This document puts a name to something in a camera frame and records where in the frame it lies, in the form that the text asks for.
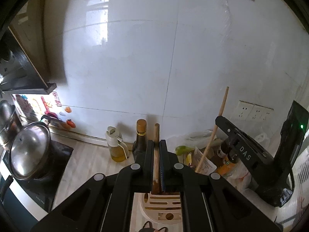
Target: pot lid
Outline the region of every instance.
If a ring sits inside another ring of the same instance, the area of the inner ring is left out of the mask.
[[[11,149],[11,165],[15,174],[29,177],[36,170],[49,146],[50,133],[42,122],[23,128],[15,137]]]

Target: soy sauce bottle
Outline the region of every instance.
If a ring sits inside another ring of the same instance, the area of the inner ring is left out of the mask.
[[[147,137],[146,137],[147,122],[144,119],[139,119],[136,122],[136,140],[133,143],[132,153],[134,161],[138,154],[146,151]]]

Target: wooden handle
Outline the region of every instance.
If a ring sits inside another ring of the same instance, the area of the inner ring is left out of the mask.
[[[218,115],[218,116],[222,116],[222,113],[223,113],[224,107],[225,107],[225,102],[227,101],[228,92],[229,92],[229,87],[227,87],[227,88],[225,89],[225,94],[224,94],[224,97],[223,97],[223,101],[222,101],[221,108],[220,108],[220,110],[219,110],[219,115]],[[215,124],[215,125],[214,125],[214,129],[213,129],[213,132],[212,132],[212,134],[211,134],[211,139],[210,139],[209,143],[207,144],[207,146],[206,146],[206,148],[205,148],[205,151],[204,151],[204,153],[203,153],[203,155],[202,155],[202,158],[200,159],[200,162],[197,164],[197,167],[196,167],[196,169],[195,169],[195,172],[196,172],[196,173],[198,173],[198,172],[200,171],[200,167],[202,166],[202,163],[203,163],[203,161],[204,161],[204,159],[205,159],[205,157],[206,157],[206,155],[207,155],[207,153],[208,153],[208,151],[209,151],[211,142],[214,140],[214,136],[216,135],[217,130],[218,130],[218,127],[217,127],[217,125]]]
[[[160,125],[155,124],[155,136],[154,136],[154,179],[156,182],[159,182],[159,141],[160,141]]]
[[[160,185],[159,185],[159,141],[160,141],[160,125],[155,124],[155,134],[154,134],[154,181],[152,184],[152,194],[159,194]]]
[[[160,141],[160,125],[158,123],[155,124],[155,136],[154,136],[154,146],[159,147],[159,141]]]

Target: cooking pot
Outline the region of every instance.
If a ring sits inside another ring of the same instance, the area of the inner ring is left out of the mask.
[[[9,150],[22,124],[15,112],[15,106],[7,100],[0,102],[0,145]]]
[[[14,178],[29,180],[42,178],[48,171],[51,161],[50,132],[48,126],[40,121],[25,126],[15,137],[9,151],[11,175],[0,190],[3,202],[7,189]]]

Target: black stovetop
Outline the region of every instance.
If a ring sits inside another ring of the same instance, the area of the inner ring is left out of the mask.
[[[51,141],[51,148],[53,152],[53,164],[51,170],[43,178],[24,181],[14,179],[46,212],[50,212],[52,209],[60,180],[73,151],[73,148],[53,140]],[[10,171],[8,152],[5,153],[3,161]]]

